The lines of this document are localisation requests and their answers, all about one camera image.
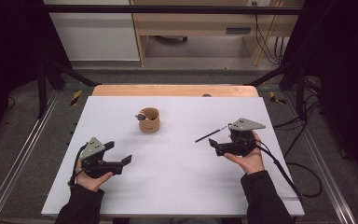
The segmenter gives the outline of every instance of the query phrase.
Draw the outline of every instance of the white tabletop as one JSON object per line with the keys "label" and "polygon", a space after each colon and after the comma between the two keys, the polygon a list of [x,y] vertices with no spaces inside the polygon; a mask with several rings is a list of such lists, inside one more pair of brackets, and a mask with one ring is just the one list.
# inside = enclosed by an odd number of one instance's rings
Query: white tabletop
{"label": "white tabletop", "polygon": [[[135,115],[145,107],[160,114],[157,133],[142,133]],[[272,154],[284,163],[263,99],[259,97],[89,97],[71,144],[62,161],[42,210],[56,216],[68,202],[67,182],[78,150],[91,139],[103,144],[115,141],[106,151],[105,161],[120,161],[132,155],[122,175],[103,184],[102,215],[111,217],[246,215],[247,202],[240,179],[243,170],[224,157],[217,157],[208,139],[195,140],[239,118],[267,126],[257,130]],[[211,138],[230,142],[229,129]],[[292,216],[304,216],[295,193],[286,183],[272,159],[263,155],[266,169]]]}

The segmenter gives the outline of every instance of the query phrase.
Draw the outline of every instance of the person's hand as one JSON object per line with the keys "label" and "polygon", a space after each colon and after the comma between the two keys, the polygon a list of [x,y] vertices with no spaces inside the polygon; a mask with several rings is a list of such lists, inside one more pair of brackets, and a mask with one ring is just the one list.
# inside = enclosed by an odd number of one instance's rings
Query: person's hand
{"label": "person's hand", "polygon": [[[77,161],[76,169],[81,169],[81,161]],[[112,172],[108,172],[101,176],[100,178],[94,179],[86,175],[84,172],[80,172],[80,174],[76,177],[76,183],[82,186],[85,189],[89,189],[92,191],[97,192],[100,188],[101,184],[106,182],[111,176],[113,175]]]}
{"label": "person's hand", "polygon": [[[256,132],[252,132],[255,135],[255,143],[260,146],[260,137],[257,135]],[[231,153],[225,153],[224,156],[227,159],[237,163],[247,175],[251,175],[253,173],[264,170],[261,150],[257,147],[246,157],[237,157]]]}

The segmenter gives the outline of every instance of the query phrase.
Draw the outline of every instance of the black jacket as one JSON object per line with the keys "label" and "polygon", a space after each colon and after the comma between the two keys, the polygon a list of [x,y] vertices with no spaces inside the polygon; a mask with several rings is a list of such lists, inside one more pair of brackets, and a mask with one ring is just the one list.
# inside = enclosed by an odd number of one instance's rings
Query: black jacket
{"label": "black jacket", "polygon": [[[244,175],[241,184],[249,203],[249,224],[294,223],[267,171]],[[56,224],[98,224],[104,192],[93,192],[75,185],[71,198],[57,216]]]}

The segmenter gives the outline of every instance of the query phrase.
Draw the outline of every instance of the person's arm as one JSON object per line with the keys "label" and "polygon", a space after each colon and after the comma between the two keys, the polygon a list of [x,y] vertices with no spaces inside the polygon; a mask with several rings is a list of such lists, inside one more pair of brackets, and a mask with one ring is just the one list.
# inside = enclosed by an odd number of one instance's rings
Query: person's arm
{"label": "person's arm", "polygon": [[[257,145],[260,146],[260,138],[257,133],[253,133]],[[249,204],[249,224],[294,223],[264,168],[259,148],[255,148],[246,157],[237,157],[229,153],[225,153],[225,157],[237,163],[245,172],[241,184]]]}
{"label": "person's arm", "polygon": [[71,188],[71,197],[58,214],[56,224],[98,224],[104,192],[101,184],[113,174],[107,173],[93,179],[83,172],[76,177],[76,184]]}

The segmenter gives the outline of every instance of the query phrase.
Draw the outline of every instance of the white cabinet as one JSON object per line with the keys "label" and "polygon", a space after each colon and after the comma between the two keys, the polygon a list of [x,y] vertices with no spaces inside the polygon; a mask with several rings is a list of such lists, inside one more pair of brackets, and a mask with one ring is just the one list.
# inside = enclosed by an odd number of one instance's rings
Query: white cabinet
{"label": "white cabinet", "polygon": [[[44,0],[48,5],[128,5],[128,0]],[[73,61],[139,61],[132,15],[50,13]]]}

